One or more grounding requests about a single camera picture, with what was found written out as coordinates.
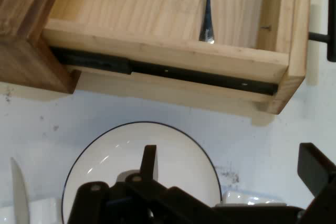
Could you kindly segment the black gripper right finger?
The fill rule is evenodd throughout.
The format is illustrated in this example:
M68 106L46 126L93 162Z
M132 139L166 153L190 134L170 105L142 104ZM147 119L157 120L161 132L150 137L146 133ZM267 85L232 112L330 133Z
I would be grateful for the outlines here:
M299 223L335 223L335 164L314 144L299 146L298 175L314 199Z

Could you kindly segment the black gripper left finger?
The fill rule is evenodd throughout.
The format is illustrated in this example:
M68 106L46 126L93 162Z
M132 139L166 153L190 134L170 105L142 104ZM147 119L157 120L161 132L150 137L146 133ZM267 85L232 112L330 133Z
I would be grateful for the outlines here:
M208 223L214 211L178 187L154 180L156 146L144 148L139 172L109 187L83 184L77 190L68 223Z

